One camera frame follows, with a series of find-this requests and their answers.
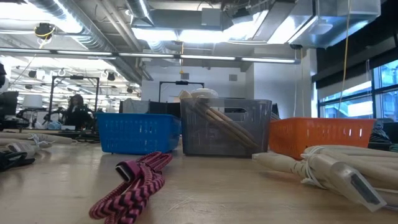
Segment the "wooden table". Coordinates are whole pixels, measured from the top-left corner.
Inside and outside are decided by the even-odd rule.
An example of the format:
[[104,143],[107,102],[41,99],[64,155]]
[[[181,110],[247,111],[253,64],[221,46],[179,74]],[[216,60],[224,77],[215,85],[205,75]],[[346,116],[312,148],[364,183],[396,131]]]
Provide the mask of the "wooden table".
[[[249,159],[187,157],[164,169],[166,185],[137,223],[397,223],[398,213],[370,213],[342,196],[302,185],[293,175]],[[110,155],[98,144],[54,146],[34,165],[0,173],[0,223],[103,223],[88,210],[121,182],[115,165],[137,156]]]

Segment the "plastic container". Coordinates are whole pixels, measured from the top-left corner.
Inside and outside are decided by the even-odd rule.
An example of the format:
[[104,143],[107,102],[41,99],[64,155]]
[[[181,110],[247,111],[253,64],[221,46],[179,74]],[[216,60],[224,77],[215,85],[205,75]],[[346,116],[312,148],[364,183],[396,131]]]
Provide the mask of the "plastic container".
[[97,113],[99,138],[104,152],[148,154],[175,149],[180,120],[168,114]]
[[[209,121],[204,111],[212,108],[232,121]],[[182,145],[186,155],[251,157],[268,148],[268,125],[272,102],[269,100],[238,100],[189,98],[181,100]],[[245,147],[220,125],[240,125],[254,140],[256,147]]]
[[269,146],[276,153],[302,159],[317,145],[368,147],[373,119],[289,118],[271,121]]

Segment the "exposed pipe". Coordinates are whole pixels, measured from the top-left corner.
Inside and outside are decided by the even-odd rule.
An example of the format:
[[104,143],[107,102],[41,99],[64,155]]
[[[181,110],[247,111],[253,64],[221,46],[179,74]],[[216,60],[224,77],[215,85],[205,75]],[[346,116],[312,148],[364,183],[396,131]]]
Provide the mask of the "exposed pipe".
[[[90,37],[73,37],[76,41],[92,51],[117,52],[118,50],[95,26],[93,21],[79,8],[74,1],[69,0],[29,0],[37,8],[47,12],[60,21],[78,24],[81,27],[81,34],[88,34]],[[123,58],[109,61],[118,72],[130,82],[141,83],[142,77]]]
[[111,4],[111,2],[109,0],[103,0],[103,3],[108,8],[110,13],[112,13],[115,16],[115,18],[118,20],[119,24],[124,29],[126,34],[130,37],[132,42],[137,46],[138,51],[142,52],[141,45],[140,45],[139,41],[137,40],[136,36],[134,35],[134,33],[132,32],[131,27],[127,26],[124,19],[120,16],[119,12],[115,9],[115,7]]
[[155,26],[150,17],[150,8],[146,0],[126,0],[131,14],[151,26]]
[[102,10],[102,12],[105,14],[105,16],[109,19],[109,21],[111,21],[113,27],[120,33],[123,40],[126,41],[127,45],[134,51],[138,50],[138,48],[132,42],[132,40],[126,35],[126,33],[122,30],[122,28],[119,26],[119,24],[117,24],[116,21],[113,19],[112,15],[109,13],[107,8],[103,4],[102,0],[95,0],[95,3]]

